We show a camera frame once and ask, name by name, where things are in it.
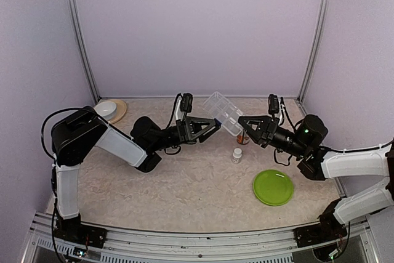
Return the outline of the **orange label pill bottle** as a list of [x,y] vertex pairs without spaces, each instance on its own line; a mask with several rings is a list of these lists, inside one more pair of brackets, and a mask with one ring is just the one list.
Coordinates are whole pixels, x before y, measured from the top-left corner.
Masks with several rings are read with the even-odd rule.
[[243,129],[238,135],[237,135],[237,143],[240,145],[247,145],[250,141],[250,137],[247,134],[247,131]]

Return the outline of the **clear plastic pill organizer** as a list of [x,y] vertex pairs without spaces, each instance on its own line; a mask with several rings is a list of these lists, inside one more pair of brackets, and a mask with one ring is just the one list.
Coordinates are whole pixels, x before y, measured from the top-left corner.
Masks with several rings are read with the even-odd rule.
[[232,136],[237,137],[243,130],[238,119],[244,113],[220,92],[214,92],[203,103],[203,110],[217,119]]

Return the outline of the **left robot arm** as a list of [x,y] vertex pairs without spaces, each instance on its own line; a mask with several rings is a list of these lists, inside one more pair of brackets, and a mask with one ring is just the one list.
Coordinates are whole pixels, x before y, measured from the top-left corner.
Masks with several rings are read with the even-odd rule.
[[149,117],[142,116],[126,135],[91,107],[70,108],[69,111],[69,116],[53,125],[50,136],[57,227],[73,241],[86,236],[78,208],[78,171],[94,147],[148,173],[161,161],[159,151],[182,144],[203,143],[221,127],[216,119],[183,114],[175,126],[162,129]]

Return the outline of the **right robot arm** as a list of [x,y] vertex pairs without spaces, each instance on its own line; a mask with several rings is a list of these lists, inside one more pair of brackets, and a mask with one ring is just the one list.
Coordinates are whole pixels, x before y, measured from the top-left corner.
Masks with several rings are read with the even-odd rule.
[[329,240],[339,227],[393,206],[393,143],[358,150],[335,150],[321,146],[328,129],[316,115],[307,115],[294,131],[279,126],[270,116],[241,116],[238,123],[251,140],[265,148],[272,146],[296,157],[298,169],[309,180],[345,176],[381,176],[382,180],[347,198],[338,199],[319,216],[315,236]]

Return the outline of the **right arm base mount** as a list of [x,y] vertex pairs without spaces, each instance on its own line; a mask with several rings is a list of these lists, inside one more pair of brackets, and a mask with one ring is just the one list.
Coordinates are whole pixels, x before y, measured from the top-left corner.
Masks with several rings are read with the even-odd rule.
[[297,247],[303,248],[346,237],[348,231],[333,214],[323,214],[317,224],[295,228],[294,235]]

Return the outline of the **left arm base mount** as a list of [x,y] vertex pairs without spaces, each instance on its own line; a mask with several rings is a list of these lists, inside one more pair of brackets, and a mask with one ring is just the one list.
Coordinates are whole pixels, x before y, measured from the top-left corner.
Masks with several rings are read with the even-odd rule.
[[102,249],[107,237],[107,230],[82,224],[80,217],[67,220],[58,219],[55,225],[54,236],[79,245]]

